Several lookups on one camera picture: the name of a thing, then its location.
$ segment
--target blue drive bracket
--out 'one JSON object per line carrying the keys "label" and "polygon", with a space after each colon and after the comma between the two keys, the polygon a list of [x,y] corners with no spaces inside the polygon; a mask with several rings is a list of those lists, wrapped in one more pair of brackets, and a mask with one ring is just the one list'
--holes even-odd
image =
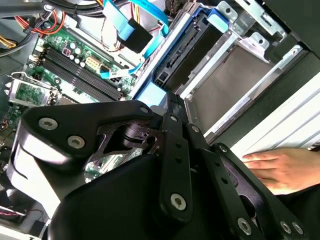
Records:
{"label": "blue drive bracket", "polygon": [[207,21],[223,34],[229,29],[229,21],[215,8],[209,13]]}

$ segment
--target connector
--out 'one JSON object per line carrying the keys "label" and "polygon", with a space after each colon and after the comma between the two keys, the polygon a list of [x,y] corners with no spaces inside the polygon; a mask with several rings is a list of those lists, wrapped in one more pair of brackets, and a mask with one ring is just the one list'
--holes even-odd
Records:
{"label": "connector", "polygon": [[92,68],[95,71],[99,71],[100,66],[101,66],[101,61],[99,61],[98,59],[96,59],[94,56],[89,56],[85,59],[85,64]]}

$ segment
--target blue plastic tab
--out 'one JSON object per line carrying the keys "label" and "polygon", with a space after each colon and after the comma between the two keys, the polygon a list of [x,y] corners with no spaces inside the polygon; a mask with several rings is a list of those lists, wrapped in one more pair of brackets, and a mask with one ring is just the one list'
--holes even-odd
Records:
{"label": "blue plastic tab", "polygon": [[155,85],[152,82],[149,82],[145,89],[138,96],[137,100],[143,102],[148,107],[152,105],[159,105],[166,95],[166,92]]}
{"label": "blue plastic tab", "polygon": [[207,21],[216,27],[223,34],[229,29],[229,21],[215,8],[211,10]]}

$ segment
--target finger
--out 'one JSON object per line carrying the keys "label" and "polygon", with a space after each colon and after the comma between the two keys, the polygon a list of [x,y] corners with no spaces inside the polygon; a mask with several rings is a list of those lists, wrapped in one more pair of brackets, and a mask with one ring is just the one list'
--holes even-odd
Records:
{"label": "finger", "polygon": [[248,162],[248,161],[260,161],[260,160],[273,160],[277,159],[279,155],[281,154],[281,150],[272,150],[272,151],[264,151],[264,152],[256,152],[256,153],[251,153],[248,155],[244,155],[243,161]]}
{"label": "finger", "polygon": [[273,179],[275,180],[275,168],[273,169],[250,169],[254,175],[260,179]]}
{"label": "finger", "polygon": [[278,160],[246,161],[244,165],[249,169],[275,169],[278,166]]}

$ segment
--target white panel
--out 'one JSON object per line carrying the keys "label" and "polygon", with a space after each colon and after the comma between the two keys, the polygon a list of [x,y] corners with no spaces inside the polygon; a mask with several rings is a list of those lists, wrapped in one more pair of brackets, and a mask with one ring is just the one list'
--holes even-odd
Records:
{"label": "white panel", "polygon": [[245,154],[277,148],[308,148],[320,140],[320,73],[237,142]]}

